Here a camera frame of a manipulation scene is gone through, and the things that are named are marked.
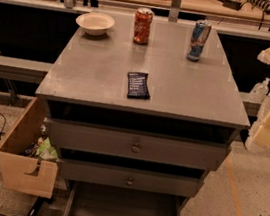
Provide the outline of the dark blue rxbar wrapper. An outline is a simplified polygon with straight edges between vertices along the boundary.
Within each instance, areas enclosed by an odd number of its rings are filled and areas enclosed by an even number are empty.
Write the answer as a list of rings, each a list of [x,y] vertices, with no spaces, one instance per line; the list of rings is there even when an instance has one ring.
[[[128,90],[127,97],[132,99],[150,99],[147,86],[147,73],[129,72],[128,73]]]

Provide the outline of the grey drawer cabinet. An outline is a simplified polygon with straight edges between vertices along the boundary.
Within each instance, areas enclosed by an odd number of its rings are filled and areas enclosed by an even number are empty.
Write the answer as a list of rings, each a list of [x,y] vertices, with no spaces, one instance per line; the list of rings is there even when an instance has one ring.
[[[180,216],[249,125],[217,34],[191,62],[189,25],[156,20],[138,45],[133,23],[77,31],[36,91],[69,190],[63,216]]]

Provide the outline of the grey bottom drawer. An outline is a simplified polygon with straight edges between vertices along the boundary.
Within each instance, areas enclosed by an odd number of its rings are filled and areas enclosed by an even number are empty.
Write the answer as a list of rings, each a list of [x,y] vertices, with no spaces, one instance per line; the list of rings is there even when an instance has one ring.
[[[171,195],[75,182],[63,216],[180,216]]]

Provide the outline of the grey drawer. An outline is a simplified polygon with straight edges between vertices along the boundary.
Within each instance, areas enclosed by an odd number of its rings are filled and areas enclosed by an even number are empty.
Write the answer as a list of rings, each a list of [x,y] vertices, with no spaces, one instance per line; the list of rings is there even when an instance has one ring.
[[[61,176],[66,180],[184,197],[196,196],[204,184],[201,179],[187,176],[147,172],[80,160],[62,160],[60,170]]]
[[[63,216],[180,216],[171,195],[75,182]]]
[[[157,136],[143,136],[46,119],[50,141],[63,149],[74,149],[175,164],[201,170],[217,170],[231,151],[229,146],[197,143]]]

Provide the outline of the grey top drawer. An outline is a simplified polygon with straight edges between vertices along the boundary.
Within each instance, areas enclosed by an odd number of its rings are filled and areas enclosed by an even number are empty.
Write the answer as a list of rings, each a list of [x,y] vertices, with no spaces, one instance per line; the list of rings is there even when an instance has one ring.
[[[46,119],[50,141],[63,149],[74,149],[175,164],[201,170],[217,170],[231,151],[229,146],[197,143],[157,136],[143,136]]]

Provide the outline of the grey middle drawer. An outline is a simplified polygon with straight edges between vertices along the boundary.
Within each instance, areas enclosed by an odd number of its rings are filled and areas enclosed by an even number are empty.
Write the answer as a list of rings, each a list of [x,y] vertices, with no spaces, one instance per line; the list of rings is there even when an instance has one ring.
[[[184,197],[196,196],[204,184],[201,179],[187,176],[147,172],[80,160],[62,160],[60,170],[61,176],[66,180]]]

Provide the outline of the clear sanitizer bottle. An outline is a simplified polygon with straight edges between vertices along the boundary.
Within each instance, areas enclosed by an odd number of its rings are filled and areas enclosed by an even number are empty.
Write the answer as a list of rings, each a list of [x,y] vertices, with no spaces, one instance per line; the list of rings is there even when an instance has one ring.
[[[269,82],[270,79],[267,77],[265,80],[263,80],[263,82],[255,84],[249,93],[249,98],[255,102],[261,103],[269,92]]]

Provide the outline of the blue energy drink can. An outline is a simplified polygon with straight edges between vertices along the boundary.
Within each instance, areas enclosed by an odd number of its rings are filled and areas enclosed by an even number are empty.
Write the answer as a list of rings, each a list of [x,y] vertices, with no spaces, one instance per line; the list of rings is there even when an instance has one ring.
[[[206,19],[195,22],[195,27],[191,34],[190,46],[186,54],[187,59],[190,61],[199,61],[211,29],[212,25],[210,21]]]

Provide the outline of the red soda can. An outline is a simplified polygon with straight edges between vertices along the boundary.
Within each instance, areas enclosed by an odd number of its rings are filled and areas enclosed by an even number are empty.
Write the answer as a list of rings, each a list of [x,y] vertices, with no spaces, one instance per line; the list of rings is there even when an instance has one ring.
[[[136,11],[135,23],[134,23],[134,37],[133,40],[136,44],[147,44],[149,38],[149,32],[151,31],[151,23],[153,18],[153,12],[151,9],[143,7]]]

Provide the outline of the white bowl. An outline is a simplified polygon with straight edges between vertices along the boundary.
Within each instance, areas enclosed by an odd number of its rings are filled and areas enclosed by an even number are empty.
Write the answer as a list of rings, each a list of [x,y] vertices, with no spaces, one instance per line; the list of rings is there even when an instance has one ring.
[[[76,22],[87,34],[100,36],[106,34],[107,30],[114,26],[115,20],[103,13],[90,12],[81,14],[77,17]]]

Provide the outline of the green snack bag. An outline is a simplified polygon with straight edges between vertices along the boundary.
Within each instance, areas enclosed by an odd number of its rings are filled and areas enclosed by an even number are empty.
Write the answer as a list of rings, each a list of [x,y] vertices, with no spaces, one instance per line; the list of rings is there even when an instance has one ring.
[[[46,139],[43,139],[42,137],[38,138],[38,148],[35,154],[40,160],[55,162],[58,159],[57,151],[51,146],[48,137]]]

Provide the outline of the wooden open box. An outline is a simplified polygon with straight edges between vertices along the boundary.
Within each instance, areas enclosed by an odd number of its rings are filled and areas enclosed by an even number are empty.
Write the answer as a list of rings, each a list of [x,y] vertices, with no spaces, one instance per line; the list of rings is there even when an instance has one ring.
[[[0,171],[4,188],[52,197],[58,165],[25,155],[26,149],[40,137],[45,112],[43,102],[34,98],[0,142]]]

